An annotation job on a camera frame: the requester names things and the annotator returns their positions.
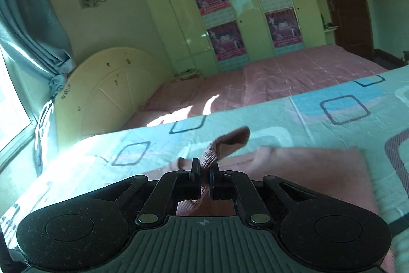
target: bolt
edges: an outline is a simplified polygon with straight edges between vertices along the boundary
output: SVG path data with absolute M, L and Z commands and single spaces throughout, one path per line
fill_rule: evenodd
M 159 220 L 159 218 L 157 217 L 157 215 L 155 214 L 142 214 L 139 218 L 138 218 L 140 223 L 155 223 L 156 221 Z
M 250 220 L 257 224 L 263 224 L 270 221 L 270 217 L 267 214 L 253 214 Z

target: headboard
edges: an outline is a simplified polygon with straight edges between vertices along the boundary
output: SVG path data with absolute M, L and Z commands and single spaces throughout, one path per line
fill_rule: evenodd
M 94 54 L 73 71 L 56 98 L 59 152 L 84 138 L 120 130 L 170 78 L 158 60 L 136 49 Z

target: curtain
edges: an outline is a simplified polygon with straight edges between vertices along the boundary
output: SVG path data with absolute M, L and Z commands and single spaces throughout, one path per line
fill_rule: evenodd
M 36 129 L 36 168 L 40 174 L 41 148 L 50 146 L 46 140 L 54 125 L 52 101 L 75 67 L 70 40 L 50 0 L 0 0 L 0 44 L 20 69 L 50 87 L 50 102 L 42 109 Z

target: bed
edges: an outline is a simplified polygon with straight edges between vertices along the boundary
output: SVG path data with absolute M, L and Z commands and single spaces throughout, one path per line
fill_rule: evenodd
M 257 61 L 241 71 L 178 81 L 142 51 L 110 48 L 75 69 L 57 96 L 58 148 L 64 152 L 93 135 L 240 108 L 385 71 L 327 45 Z
M 204 90 L 203 85 L 206 81 L 209 83 L 208 79 L 195 81 L 194 84 L 192 81 L 186 81 L 182 85 L 193 86 L 193 89 L 187 93 L 182 90 L 186 98 L 176 99 L 176 102 L 172 102 L 170 106 L 164 107 L 162 104 L 160 107 L 166 110 L 159 111 L 174 113 L 175 110 L 180 109 L 182 102 L 182 108 L 196 103 L 198 108 L 195 112 L 191 112 L 194 110 L 192 107 L 175 122 L 92 136 L 98 134 L 98 131 L 104 133 L 110 129 L 120 129 L 128 118 L 132 118 L 135 111 L 137 111 L 133 116 L 135 119 L 140 117 L 140 113 L 158 112 L 153 107 L 153 102 L 162 99 L 163 92 L 167 91 L 166 87 L 173 85 L 171 75 L 164 68 L 159 71 L 161 79 L 155 79 L 154 73 L 158 72 L 159 67 L 151 57 L 136 52 L 137 56 L 134 60 L 140 61 L 134 70 L 133 60 L 129 58 L 130 54 L 135 52 L 133 49 L 121 48 L 124 54 L 118 53 L 118 49 L 111 49 L 103 56 L 103 61 L 99 65 L 111 67 L 114 64 L 110 60 L 111 57 L 117 57 L 119 61 L 114 75 L 111 74 L 111 69 L 105 72 L 101 70 L 101 74 L 95 76 L 93 84 L 85 85 L 88 92 L 86 94 L 81 93 L 77 88 L 81 80 L 73 75 L 67 84 L 69 91 L 60 94 L 61 102 L 69 102 L 56 103 L 58 139 L 60 144 L 66 145 L 63 149 L 65 152 L 50 164 L 46 172 L 1 218 L 1 228 L 8 246 L 16 246 L 16 227 L 33 210 L 112 184 L 130 175 L 169 166 L 178 157 L 187 159 L 198 157 L 214 138 L 243 125 L 248 125 L 252 134 L 249 143 L 235 155 L 252 152 L 261 145 L 332 149 L 358 146 L 367 162 L 381 216 L 390 223 L 409 213 L 407 171 L 409 129 L 407 122 L 404 121 L 409 117 L 407 83 L 409 68 L 402 67 L 385 72 L 371 62 L 362 61 L 358 56 L 347 60 L 343 58 L 349 66 L 343 67 L 338 56 L 334 56 L 338 54 L 337 51 L 339 53 L 343 51 L 332 48 L 335 53 L 329 54 L 326 59 L 311 58 L 314 54 L 322 53 L 322 50 L 316 49 L 293 53 L 297 56 L 293 57 L 292 63 L 285 58 L 275 59 L 279 69 L 279 71 L 273 70 L 275 73 L 268 72 L 273 69 L 273 66 L 267 65 L 267 61 L 264 61 L 266 69 L 249 71 L 247 68 L 235 72 L 232 75 L 235 79 L 227 86 L 226 83 L 221 84 L 222 80 L 218 80 L 220 86 L 210 85 L 212 89 Z M 315 64 L 314 68 L 306 66 L 307 57 Z M 144 66 L 142 60 L 151 64 L 151 67 Z M 126 80 L 117 79 L 124 78 L 120 75 L 121 71 L 125 73 Z M 140 75 L 135 74 L 140 80 L 138 86 L 142 87 L 140 93 L 129 88 L 132 83 L 127 77 L 129 71 L 136 73 L 144 71 Z M 332 77 L 328 75 L 326 80 L 311 80 L 313 74 L 318 72 L 321 75 L 329 73 Z M 147 75 L 152 77 L 151 81 L 143 80 Z M 225 74 L 218 75 L 217 78 L 225 78 L 224 76 Z M 276 90 L 275 82 L 273 85 L 269 84 L 272 82 L 269 78 L 272 76 L 276 81 L 281 79 L 287 86 L 283 85 L 281 88 L 284 87 L 284 89 Z M 289 81 L 299 85 L 290 85 L 288 88 Z M 112 105 L 120 109 L 119 106 L 122 104 L 116 101 L 126 100 L 120 96 L 114 99 L 114 93 L 102 89 L 110 85 L 114 87 L 124 85 L 127 90 L 121 88 L 121 92 L 129 96 L 132 107 L 127 109 L 127 113 L 118 112 L 118 116 L 113 114 L 114 120 L 105 122 L 103 118 L 95 117 L 89 110 L 95 110 L 96 106 L 100 105 L 103 111 L 99 110 L 99 115 L 108 117 L 110 114 L 107 110 L 112 107 L 108 108 L 105 104 L 101 104 L 101 100 L 91 99 L 90 96 L 96 96 L 99 93 L 95 92 L 101 92 Z M 232 99 L 229 98 L 234 95 L 232 92 L 235 90 L 241 90 L 239 97 L 234 98 L 237 104 L 231 103 Z M 81 103 L 77 103 L 79 101 L 77 94 L 81 95 Z M 216 98 L 210 107 L 208 104 L 208 108 L 204 110 L 203 103 L 206 105 L 206 102 L 215 95 L 219 95 L 221 97 L 219 101 L 223 102 L 216 103 L 218 101 Z M 64 123 L 61 123 L 60 119 L 64 118 L 64 122 L 67 122 L 71 119 L 71 114 L 73 114 L 72 117 L 76 116 L 73 122 L 75 126 L 72 125 L 68 132 L 71 137 L 68 135 L 61 137 L 61 124 Z M 98 125 L 96 120 L 99 120 L 102 125 Z M 77 142 L 82 138 L 81 136 L 88 138 Z M 70 148 L 69 146 L 75 142 L 77 143 Z M 409 270 L 408 240 L 409 230 L 394 239 L 397 272 Z

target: wall shelf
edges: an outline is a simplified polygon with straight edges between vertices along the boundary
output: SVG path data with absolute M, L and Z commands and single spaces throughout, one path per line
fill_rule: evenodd
M 325 33 L 330 33 L 333 32 L 334 30 L 337 30 L 339 26 L 332 26 L 328 28 L 327 30 L 324 30 Z

